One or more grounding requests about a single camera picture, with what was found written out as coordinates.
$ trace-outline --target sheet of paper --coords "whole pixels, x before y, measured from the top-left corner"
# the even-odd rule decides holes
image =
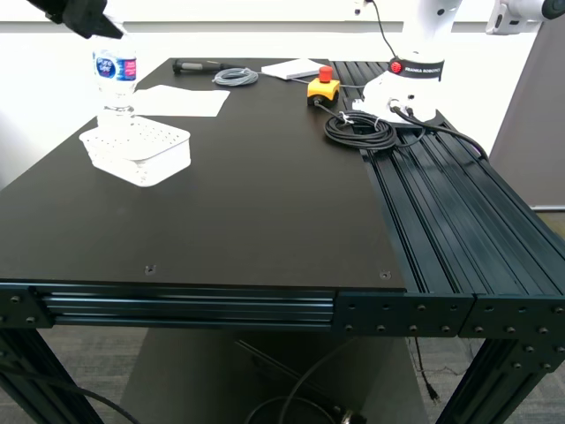
[[[138,90],[132,106],[136,115],[166,117],[217,117],[230,95],[226,90],[192,91],[169,86]]]
[[[289,80],[291,78],[303,78],[318,75],[323,64],[317,64],[310,59],[296,59],[281,64],[271,64],[263,66],[261,72],[266,75]]]

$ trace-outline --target power cord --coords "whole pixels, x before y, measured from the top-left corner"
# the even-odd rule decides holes
[[[80,395],[87,396],[89,398],[92,398],[94,400],[97,400],[98,402],[105,404],[106,406],[109,406],[114,411],[116,411],[117,413],[122,415],[124,418],[126,418],[128,421],[130,421],[132,424],[141,424],[139,421],[137,421],[130,413],[128,413],[120,405],[116,405],[111,400],[105,398],[104,396],[100,396],[100,395],[94,393],[93,391],[82,389],[82,388],[77,387],[73,384],[70,384],[68,382],[63,382],[63,381],[56,379],[56,378],[53,378],[53,377],[48,377],[46,375],[39,375],[39,374],[35,374],[35,373],[28,373],[27,371],[21,371],[19,369],[7,367],[5,365],[0,365],[0,373],[8,374],[8,375],[16,375],[18,377],[25,378],[26,380],[33,380],[33,381],[36,381],[36,382],[45,382],[49,386],[57,387],[57,388],[62,389],[62,390],[66,390],[66,391],[70,391],[72,393],[78,393]]]
[[[392,56],[396,57],[395,50],[392,48],[392,46],[388,42],[387,37],[385,36],[385,30],[382,29],[382,22],[380,21],[380,13],[379,13],[379,6],[377,6],[377,0],[365,0],[365,1],[368,2],[368,3],[372,3],[373,6],[374,6],[374,9],[377,11],[377,20],[379,21],[380,35],[382,35],[382,39],[388,45],[388,48],[390,49]]]
[[[396,115],[398,115],[405,121],[410,122],[411,124],[421,126],[423,128],[426,128],[431,131],[435,131],[437,133],[446,133],[449,135],[453,135],[461,140],[467,141],[478,151],[478,153],[480,154],[480,158],[488,162],[488,154],[486,153],[486,151],[481,147],[480,144],[478,144],[474,139],[472,139],[468,135],[465,135],[462,132],[451,130],[444,126],[429,125],[425,122],[421,122],[414,117],[414,112],[411,109],[408,109],[408,115],[403,113],[398,106],[391,108],[391,110],[395,112]]]
[[[418,352],[418,362],[420,365],[420,374],[422,374],[422,378],[424,379],[424,383],[426,385],[427,393],[430,395],[430,398],[435,404],[440,403],[440,395],[438,392],[435,391],[432,384],[427,381],[426,371],[424,371],[424,364],[422,363],[422,353],[420,352],[420,343],[417,337],[414,337],[414,341],[416,342],[416,352]]]
[[[357,340],[357,338],[354,337],[354,338],[348,340],[347,342],[340,344],[333,351],[331,351],[326,356],[324,356],[323,358],[318,360],[318,362],[316,362],[314,365],[312,365],[308,369],[308,371],[306,371],[304,373],[304,375],[302,375],[302,377],[300,377],[300,380],[297,381],[297,383],[294,385],[294,387],[290,391],[290,394],[286,397],[286,401],[284,402],[284,405],[282,405],[281,413],[279,414],[279,420],[277,421],[278,424],[284,424],[284,417],[286,416],[286,412],[289,409],[290,403],[292,402],[294,395],[297,394],[298,389],[300,389],[300,386],[302,386],[302,384],[308,379],[308,377],[310,375],[312,375],[313,372],[316,371],[316,369],[318,369],[321,365],[323,365],[328,360],[331,360],[334,356],[336,356],[337,353],[344,350],[346,347],[351,345],[351,343],[353,343],[356,340]]]

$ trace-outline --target emergency stop button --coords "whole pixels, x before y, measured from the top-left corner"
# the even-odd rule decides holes
[[[331,66],[322,66],[320,68],[320,82],[329,82],[332,80],[334,69]]]

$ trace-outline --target water bottle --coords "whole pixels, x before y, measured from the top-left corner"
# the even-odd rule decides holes
[[[132,38],[125,31],[124,22],[106,16],[124,35],[120,40],[97,35],[92,37],[94,74],[103,101],[98,126],[117,133],[133,124],[132,95],[137,83],[137,61]]]

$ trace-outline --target white tray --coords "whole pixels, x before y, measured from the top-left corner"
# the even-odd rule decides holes
[[[92,164],[136,186],[149,187],[191,164],[190,133],[144,117],[127,132],[94,128],[79,138]]]

